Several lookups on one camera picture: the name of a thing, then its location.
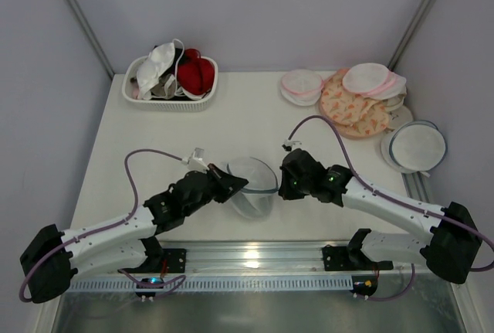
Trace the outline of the white mesh laundry bag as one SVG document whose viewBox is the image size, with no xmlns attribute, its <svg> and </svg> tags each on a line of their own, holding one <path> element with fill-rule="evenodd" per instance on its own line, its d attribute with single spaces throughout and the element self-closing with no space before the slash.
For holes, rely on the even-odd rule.
<svg viewBox="0 0 494 333">
<path fill-rule="evenodd" d="M 231 198 L 235 211 L 252 221 L 267 219 L 273 208 L 274 195 L 279 190 L 276 173 L 264 161 L 254 157 L 232 159 L 225 167 L 230 175 L 248 181 L 248 184 Z"/>
</svg>

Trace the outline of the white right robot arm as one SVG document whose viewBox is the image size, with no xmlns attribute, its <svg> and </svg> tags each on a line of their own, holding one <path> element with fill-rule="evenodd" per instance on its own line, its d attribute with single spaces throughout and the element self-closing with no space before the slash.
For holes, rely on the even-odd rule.
<svg viewBox="0 0 494 333">
<path fill-rule="evenodd" d="M 280 169 L 279 196 L 285 200 L 311 196 L 402 229 L 401 234 L 358 231 L 347 247 L 357 265 L 365 261 L 421 264 L 454 284 L 465 283 L 472 272 L 482 239 L 463 205 L 451 202 L 442 207 L 387 192 L 362 179 L 352 168 L 324 167 L 300 148 L 283 159 Z"/>
</svg>

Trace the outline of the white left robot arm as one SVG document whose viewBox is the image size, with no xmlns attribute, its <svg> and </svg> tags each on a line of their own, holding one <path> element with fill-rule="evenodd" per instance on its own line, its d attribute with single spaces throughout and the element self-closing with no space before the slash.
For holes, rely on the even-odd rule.
<svg viewBox="0 0 494 333">
<path fill-rule="evenodd" d="M 20 300 L 50 301 L 72 280 L 93 274 L 153 270 L 161 258 L 157 235 L 182 225 L 212 201 L 227 202 L 247 184 L 210 164 L 204 172 L 188 172 L 125 216 L 81 229 L 43 227 L 20 256 L 25 274 Z"/>
</svg>

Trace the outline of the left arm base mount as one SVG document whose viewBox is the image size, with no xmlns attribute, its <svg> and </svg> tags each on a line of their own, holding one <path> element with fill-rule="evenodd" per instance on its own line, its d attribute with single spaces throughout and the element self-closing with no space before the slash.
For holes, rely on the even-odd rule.
<svg viewBox="0 0 494 333">
<path fill-rule="evenodd" d="M 180 274 L 185 272 L 186 260 L 185 248 L 157 248 L 145 252 L 141 265 L 124 270 L 130 274 Z"/>
</svg>

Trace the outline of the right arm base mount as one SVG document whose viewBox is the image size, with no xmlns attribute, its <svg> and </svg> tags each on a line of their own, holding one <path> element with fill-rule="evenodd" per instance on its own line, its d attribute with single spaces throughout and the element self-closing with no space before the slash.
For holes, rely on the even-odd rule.
<svg viewBox="0 0 494 333">
<path fill-rule="evenodd" d="M 346 246 L 325 246 L 321 249 L 325 271 L 381 271 L 393 270 L 391 261 L 375 262 L 361 250 L 349 250 Z"/>
</svg>

